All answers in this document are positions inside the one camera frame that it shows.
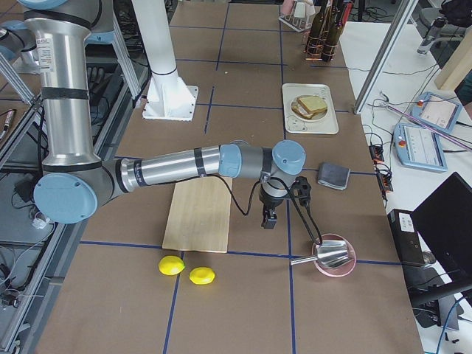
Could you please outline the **teach pendant near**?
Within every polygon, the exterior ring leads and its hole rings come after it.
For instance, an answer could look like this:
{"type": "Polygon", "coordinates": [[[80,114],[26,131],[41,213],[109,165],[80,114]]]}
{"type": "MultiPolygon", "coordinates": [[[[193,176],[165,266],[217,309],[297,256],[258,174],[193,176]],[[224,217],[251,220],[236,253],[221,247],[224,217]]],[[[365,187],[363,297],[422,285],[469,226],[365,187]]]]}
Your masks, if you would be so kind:
{"type": "Polygon", "coordinates": [[[437,173],[448,169],[439,137],[430,130],[398,123],[393,137],[396,154],[403,166],[437,173]]]}

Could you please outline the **cream bear tray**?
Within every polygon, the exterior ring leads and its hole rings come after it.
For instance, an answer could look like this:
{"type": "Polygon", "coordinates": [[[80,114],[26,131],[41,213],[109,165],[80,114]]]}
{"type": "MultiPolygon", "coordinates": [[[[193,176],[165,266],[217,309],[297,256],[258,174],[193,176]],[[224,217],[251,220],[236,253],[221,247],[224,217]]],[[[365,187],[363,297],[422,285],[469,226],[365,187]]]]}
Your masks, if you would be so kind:
{"type": "Polygon", "coordinates": [[[325,84],[285,83],[282,85],[282,100],[285,129],[289,133],[336,134],[339,126],[331,97],[330,88],[325,84]],[[291,110],[291,102],[302,95],[317,95],[327,103],[327,114],[318,121],[308,121],[299,118],[291,110]]]}

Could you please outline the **dark wine bottle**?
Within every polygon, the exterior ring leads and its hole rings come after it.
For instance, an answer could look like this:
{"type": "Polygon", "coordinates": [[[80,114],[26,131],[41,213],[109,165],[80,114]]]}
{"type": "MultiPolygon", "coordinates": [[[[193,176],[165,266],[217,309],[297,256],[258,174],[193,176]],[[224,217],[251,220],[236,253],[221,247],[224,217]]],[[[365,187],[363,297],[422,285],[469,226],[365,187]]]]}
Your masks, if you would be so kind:
{"type": "Polygon", "coordinates": [[[339,38],[342,32],[344,24],[344,13],[347,8],[347,5],[350,1],[337,1],[335,6],[335,13],[333,17],[333,22],[330,25],[330,29],[327,34],[327,38],[324,42],[324,46],[321,53],[321,59],[324,62],[331,61],[335,55],[336,46],[339,42],[339,38]]]}
{"type": "Polygon", "coordinates": [[[332,1],[329,0],[321,1],[321,8],[313,18],[310,33],[305,44],[307,60],[314,60],[321,51],[325,22],[330,14],[331,3],[332,1]]]}

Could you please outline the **bread slice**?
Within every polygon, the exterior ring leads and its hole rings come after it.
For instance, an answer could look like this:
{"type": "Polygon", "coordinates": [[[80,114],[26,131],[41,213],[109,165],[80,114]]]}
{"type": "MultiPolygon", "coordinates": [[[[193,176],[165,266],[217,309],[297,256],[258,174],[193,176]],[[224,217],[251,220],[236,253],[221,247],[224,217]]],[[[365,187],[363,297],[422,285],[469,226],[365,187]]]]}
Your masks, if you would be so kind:
{"type": "Polygon", "coordinates": [[[320,109],[316,109],[310,113],[298,102],[293,101],[291,103],[291,110],[301,119],[309,121],[318,121],[325,117],[327,114],[327,105],[323,105],[320,109]]]}
{"type": "Polygon", "coordinates": [[[320,96],[300,96],[296,101],[310,114],[322,113],[327,110],[327,103],[320,96]]]}

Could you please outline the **grey folded cloth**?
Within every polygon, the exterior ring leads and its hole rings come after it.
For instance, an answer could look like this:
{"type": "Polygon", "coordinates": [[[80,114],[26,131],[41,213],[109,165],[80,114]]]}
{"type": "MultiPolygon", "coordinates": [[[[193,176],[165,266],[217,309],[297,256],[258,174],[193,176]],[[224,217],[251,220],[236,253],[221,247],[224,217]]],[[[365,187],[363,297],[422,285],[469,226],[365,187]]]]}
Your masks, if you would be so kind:
{"type": "Polygon", "coordinates": [[[335,190],[345,190],[349,181],[351,169],[330,162],[319,165],[317,183],[335,190]]]}

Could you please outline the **left yellow lemon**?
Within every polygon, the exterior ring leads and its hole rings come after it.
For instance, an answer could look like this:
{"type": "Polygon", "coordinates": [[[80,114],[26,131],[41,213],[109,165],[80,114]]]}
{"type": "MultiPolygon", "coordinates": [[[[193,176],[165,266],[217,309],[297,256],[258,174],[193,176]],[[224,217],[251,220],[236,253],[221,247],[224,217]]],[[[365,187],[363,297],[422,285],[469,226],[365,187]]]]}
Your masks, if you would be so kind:
{"type": "Polygon", "coordinates": [[[160,259],[158,268],[163,275],[174,276],[185,269],[185,264],[180,257],[167,255],[160,259]]]}

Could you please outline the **white round plate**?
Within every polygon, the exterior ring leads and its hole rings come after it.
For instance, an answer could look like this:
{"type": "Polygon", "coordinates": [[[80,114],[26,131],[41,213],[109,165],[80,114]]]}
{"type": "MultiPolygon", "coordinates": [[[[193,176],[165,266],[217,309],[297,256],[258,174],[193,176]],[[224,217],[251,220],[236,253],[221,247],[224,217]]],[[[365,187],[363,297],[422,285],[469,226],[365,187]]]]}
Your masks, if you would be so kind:
{"type": "Polygon", "coordinates": [[[291,102],[291,110],[301,119],[318,121],[327,113],[326,101],[317,95],[302,95],[291,102]]]}

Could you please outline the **aluminium frame post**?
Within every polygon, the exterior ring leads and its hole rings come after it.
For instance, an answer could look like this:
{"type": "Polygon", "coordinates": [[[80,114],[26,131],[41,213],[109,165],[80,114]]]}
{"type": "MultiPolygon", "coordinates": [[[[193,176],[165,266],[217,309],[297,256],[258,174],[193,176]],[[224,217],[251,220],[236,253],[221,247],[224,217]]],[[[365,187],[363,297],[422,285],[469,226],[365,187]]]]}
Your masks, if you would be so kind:
{"type": "Polygon", "coordinates": [[[375,56],[369,74],[367,75],[367,78],[364,81],[361,91],[355,101],[355,105],[353,107],[354,114],[360,114],[364,106],[367,104],[369,95],[373,90],[381,72],[383,71],[386,61],[394,49],[395,44],[398,42],[403,28],[407,25],[409,18],[417,6],[417,3],[418,0],[402,0],[400,3],[398,12],[389,26],[380,49],[375,56]]]}

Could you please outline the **wooden cutting board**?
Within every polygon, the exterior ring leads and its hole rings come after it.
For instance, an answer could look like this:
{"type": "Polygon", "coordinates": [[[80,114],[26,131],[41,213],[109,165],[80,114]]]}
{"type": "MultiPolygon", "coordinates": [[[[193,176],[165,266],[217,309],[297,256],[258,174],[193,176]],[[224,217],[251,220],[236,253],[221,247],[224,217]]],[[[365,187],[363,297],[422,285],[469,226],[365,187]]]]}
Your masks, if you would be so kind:
{"type": "Polygon", "coordinates": [[[163,249],[225,253],[228,248],[232,179],[206,177],[177,183],[163,249]]]}

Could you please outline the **pink stick tool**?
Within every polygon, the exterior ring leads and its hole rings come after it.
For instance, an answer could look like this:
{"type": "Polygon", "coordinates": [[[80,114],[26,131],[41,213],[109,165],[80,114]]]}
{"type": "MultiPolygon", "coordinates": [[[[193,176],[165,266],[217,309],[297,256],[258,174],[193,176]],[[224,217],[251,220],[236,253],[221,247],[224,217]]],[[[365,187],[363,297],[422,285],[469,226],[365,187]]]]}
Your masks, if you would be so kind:
{"type": "Polygon", "coordinates": [[[412,115],[410,114],[407,114],[399,109],[397,109],[396,107],[393,107],[392,105],[390,104],[387,104],[387,103],[384,103],[383,104],[384,107],[386,107],[388,110],[390,111],[393,111],[395,112],[396,114],[399,114],[401,117],[406,117],[409,121],[421,126],[422,128],[426,128],[426,129],[429,129],[430,131],[432,131],[433,133],[436,133],[438,134],[439,136],[441,136],[442,138],[448,140],[449,142],[465,149],[466,151],[469,151],[471,152],[471,147],[464,144],[463,142],[460,142],[460,140],[458,138],[455,138],[451,135],[449,135],[448,133],[444,133],[442,131],[440,131],[439,129],[437,128],[433,128],[431,127],[430,125],[427,125],[425,124],[423,121],[421,121],[420,119],[417,119],[415,117],[413,117],[412,115]]]}

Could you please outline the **yellow lemon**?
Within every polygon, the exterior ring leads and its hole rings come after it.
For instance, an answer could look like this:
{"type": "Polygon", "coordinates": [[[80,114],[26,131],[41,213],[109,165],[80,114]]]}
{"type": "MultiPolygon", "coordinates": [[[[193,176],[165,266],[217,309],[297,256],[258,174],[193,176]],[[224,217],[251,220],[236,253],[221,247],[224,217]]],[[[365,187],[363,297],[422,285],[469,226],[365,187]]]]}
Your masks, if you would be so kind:
{"type": "Polygon", "coordinates": [[[185,264],[180,257],[167,255],[160,259],[158,268],[163,275],[174,276],[185,269],[185,264]]]}
{"type": "Polygon", "coordinates": [[[196,267],[189,273],[190,281],[195,285],[208,285],[215,279],[215,272],[209,267],[196,267]]]}

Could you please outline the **black laptop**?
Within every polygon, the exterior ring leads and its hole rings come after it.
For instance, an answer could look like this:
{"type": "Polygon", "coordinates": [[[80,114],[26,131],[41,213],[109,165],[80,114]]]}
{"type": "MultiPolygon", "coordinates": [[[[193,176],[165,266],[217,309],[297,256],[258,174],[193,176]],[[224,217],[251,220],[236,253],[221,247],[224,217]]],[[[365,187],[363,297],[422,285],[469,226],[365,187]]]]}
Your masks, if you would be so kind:
{"type": "Polygon", "coordinates": [[[471,289],[471,186],[452,173],[412,213],[421,238],[452,281],[427,291],[412,291],[416,307],[471,289]]]}

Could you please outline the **pink bowl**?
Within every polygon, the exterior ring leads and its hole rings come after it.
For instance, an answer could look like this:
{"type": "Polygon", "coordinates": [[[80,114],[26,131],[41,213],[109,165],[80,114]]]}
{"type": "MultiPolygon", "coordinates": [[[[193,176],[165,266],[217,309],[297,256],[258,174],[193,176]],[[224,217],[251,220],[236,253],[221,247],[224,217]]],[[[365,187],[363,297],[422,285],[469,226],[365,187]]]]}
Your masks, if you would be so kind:
{"type": "Polygon", "coordinates": [[[319,265],[316,261],[314,261],[313,264],[318,269],[318,271],[328,277],[345,277],[349,275],[350,273],[352,273],[357,263],[357,256],[356,256],[355,249],[353,248],[352,244],[344,237],[337,234],[332,234],[332,233],[323,234],[322,240],[323,242],[327,240],[345,241],[347,244],[348,256],[351,259],[351,261],[349,261],[348,263],[338,268],[325,268],[319,265]]]}

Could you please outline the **right yellow lemon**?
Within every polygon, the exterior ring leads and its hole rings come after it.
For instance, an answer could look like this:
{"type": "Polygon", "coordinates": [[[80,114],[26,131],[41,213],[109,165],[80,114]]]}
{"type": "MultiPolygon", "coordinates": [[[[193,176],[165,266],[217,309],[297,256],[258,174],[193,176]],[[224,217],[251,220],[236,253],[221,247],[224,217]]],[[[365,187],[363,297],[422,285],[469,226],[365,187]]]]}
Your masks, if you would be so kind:
{"type": "Polygon", "coordinates": [[[196,267],[189,273],[190,281],[195,285],[208,285],[215,279],[215,272],[209,267],[196,267]]]}

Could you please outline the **teach pendant far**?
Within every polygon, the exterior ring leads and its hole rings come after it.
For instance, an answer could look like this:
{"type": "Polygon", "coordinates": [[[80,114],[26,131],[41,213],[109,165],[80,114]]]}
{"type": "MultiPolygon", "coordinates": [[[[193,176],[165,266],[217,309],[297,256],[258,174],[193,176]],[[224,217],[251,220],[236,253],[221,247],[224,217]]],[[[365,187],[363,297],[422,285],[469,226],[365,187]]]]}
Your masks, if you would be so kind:
{"type": "Polygon", "coordinates": [[[459,118],[462,105],[433,92],[421,94],[411,115],[444,133],[451,133],[459,118]]]}

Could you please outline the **teach pendant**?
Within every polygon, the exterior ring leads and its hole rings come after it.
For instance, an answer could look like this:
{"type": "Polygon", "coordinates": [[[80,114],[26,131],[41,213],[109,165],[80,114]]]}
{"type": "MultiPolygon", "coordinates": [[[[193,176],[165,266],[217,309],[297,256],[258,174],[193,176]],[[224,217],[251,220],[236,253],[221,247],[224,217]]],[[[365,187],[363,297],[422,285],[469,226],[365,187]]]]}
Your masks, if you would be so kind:
{"type": "Polygon", "coordinates": [[[411,115],[444,133],[451,133],[459,118],[462,105],[433,92],[421,94],[411,115]]]}
{"type": "Polygon", "coordinates": [[[437,173],[448,169],[439,137],[430,130],[398,123],[393,137],[396,154],[403,166],[437,173]]]}

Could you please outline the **metal scoop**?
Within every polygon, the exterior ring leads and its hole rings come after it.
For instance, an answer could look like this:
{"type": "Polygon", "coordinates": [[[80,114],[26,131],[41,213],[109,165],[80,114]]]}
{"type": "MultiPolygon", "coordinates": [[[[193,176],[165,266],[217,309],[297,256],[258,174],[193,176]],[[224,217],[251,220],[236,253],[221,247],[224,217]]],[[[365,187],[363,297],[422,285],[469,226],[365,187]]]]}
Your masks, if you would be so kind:
{"type": "Polygon", "coordinates": [[[307,257],[292,259],[292,266],[316,262],[322,268],[340,268],[353,261],[348,253],[347,242],[344,240],[325,240],[321,245],[317,245],[314,254],[307,257]]]}

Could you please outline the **black power box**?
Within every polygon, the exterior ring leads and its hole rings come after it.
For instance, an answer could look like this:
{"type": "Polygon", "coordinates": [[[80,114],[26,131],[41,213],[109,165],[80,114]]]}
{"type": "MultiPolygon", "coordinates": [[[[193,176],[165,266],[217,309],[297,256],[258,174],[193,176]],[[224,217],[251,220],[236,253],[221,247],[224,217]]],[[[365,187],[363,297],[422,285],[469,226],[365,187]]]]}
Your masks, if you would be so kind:
{"type": "Polygon", "coordinates": [[[410,211],[393,209],[387,217],[400,262],[407,266],[424,266],[419,235],[410,211]]]}

